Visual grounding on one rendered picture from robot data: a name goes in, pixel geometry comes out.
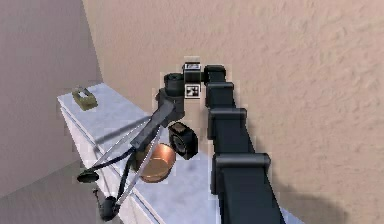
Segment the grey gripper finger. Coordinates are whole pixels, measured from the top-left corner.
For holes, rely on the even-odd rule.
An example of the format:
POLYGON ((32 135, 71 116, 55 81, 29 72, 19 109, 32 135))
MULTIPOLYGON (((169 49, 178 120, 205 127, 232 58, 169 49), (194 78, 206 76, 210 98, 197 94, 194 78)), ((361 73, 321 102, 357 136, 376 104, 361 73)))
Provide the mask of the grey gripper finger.
POLYGON ((104 200, 104 202, 99 205, 100 217, 104 222, 111 221, 119 213, 121 205, 123 204, 125 199, 131 194, 134 186, 136 185, 144 169, 148 165, 149 160, 154 152, 156 144, 158 143, 161 137, 162 132, 163 132, 162 128, 157 128, 156 130, 148 134, 144 134, 144 132, 141 131, 130 142, 131 153, 130 153, 129 159, 125 164, 123 175, 121 177, 120 184, 119 184, 118 194, 116 197, 108 196, 104 200), (136 171, 134 177, 129 182, 129 184, 127 184, 130 168, 133 164, 136 163, 136 154, 138 152, 141 152, 142 150, 145 150, 147 146, 149 146, 149 151, 144 157, 144 160, 139 165, 139 168, 136 171))
POLYGON ((136 151, 144 149, 153 139, 154 128, 152 120, 145 117, 135 123, 135 125, 123 135, 116 143, 109 147, 98 160, 85 171, 82 171, 77 180, 82 183, 92 183, 99 179, 96 170, 115 164, 136 151))

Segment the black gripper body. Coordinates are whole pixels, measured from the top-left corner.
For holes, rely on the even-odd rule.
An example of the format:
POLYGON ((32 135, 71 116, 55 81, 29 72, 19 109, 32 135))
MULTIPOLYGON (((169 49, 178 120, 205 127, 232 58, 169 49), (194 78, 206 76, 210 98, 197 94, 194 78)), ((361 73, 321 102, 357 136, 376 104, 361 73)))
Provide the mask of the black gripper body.
POLYGON ((143 151, 154 139, 160 126, 167 127, 169 123, 178 121, 185 116, 184 92, 184 76, 181 73, 169 73, 164 76, 164 87, 159 90, 155 97, 158 102, 158 109, 130 142, 132 147, 137 151, 143 151))

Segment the black cube-shaped box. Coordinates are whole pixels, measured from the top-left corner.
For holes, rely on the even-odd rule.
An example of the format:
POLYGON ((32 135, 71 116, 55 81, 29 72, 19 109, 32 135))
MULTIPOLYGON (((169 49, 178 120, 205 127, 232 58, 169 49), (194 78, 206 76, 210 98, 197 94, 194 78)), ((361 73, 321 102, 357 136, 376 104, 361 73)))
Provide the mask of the black cube-shaped box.
POLYGON ((174 151, 189 160, 198 153, 198 137, 195 132, 182 122, 175 122, 168 127, 169 143, 174 151))

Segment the copper bowl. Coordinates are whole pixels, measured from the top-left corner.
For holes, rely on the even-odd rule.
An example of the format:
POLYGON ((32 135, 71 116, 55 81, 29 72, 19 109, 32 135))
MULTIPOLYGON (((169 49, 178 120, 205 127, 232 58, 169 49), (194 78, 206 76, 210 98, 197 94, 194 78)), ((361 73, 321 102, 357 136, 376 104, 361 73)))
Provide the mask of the copper bowl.
POLYGON ((140 178, 146 183, 158 183, 168 177, 176 161, 176 153, 172 147, 164 143, 155 146, 140 178))

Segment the olive green block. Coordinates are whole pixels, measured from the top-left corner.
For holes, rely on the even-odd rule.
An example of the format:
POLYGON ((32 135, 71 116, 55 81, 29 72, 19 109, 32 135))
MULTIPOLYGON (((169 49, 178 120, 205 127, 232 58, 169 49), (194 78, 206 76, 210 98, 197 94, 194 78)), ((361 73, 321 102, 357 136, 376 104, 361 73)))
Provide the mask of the olive green block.
POLYGON ((98 106, 97 99, 87 88, 79 87, 72 92, 72 97, 76 104, 87 111, 98 106))

